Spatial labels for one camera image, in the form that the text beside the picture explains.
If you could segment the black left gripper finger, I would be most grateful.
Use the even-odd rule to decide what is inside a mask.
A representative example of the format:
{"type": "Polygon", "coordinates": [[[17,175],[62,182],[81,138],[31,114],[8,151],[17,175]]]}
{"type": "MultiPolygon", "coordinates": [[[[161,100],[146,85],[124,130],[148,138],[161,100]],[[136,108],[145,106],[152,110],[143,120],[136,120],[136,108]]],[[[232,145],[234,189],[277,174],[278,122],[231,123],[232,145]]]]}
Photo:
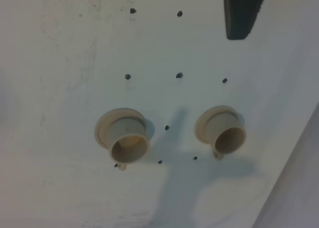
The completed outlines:
{"type": "Polygon", "coordinates": [[[251,32],[264,0],[224,0],[228,40],[244,40],[251,32]]]}

